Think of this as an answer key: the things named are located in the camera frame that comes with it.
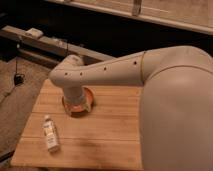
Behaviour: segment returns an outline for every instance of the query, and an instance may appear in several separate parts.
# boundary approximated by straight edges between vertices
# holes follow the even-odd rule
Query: dark wall
[[[45,35],[114,56],[175,45],[197,46],[213,55],[213,37],[204,34],[42,0],[1,0],[0,8],[9,13],[11,25],[35,27]]]

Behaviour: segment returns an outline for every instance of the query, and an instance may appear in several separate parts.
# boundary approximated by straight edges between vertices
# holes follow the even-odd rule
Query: wooden table
[[[62,91],[46,80],[17,145],[13,166],[142,170],[139,143],[139,87],[87,86],[95,96],[91,113],[65,114]],[[44,115],[58,129],[61,150],[50,154]]]

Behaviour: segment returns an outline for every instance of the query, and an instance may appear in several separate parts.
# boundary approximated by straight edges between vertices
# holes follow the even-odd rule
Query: black cable
[[[19,43],[17,44],[17,49],[20,49],[20,46],[22,44],[22,37],[19,36]],[[24,74],[18,73],[18,57],[16,57],[16,68],[15,68],[15,74],[13,77],[14,85],[19,86],[24,83]]]
[[[67,45],[66,51],[65,51],[65,56],[64,56],[66,58],[69,54],[69,43],[68,43],[68,39],[62,39],[62,41],[66,42],[66,45]]]

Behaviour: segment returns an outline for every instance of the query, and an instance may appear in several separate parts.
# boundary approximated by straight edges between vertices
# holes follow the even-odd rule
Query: small bottle
[[[59,149],[59,142],[55,124],[49,115],[45,115],[44,120],[45,121],[43,127],[47,149],[49,152],[55,152]]]

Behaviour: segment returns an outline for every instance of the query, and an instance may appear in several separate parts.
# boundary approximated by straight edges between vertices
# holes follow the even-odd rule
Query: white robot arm
[[[202,50],[164,48],[89,66],[71,55],[50,79],[63,89],[68,112],[70,106],[89,108],[82,85],[144,86],[140,106],[144,170],[213,170],[213,60]]]

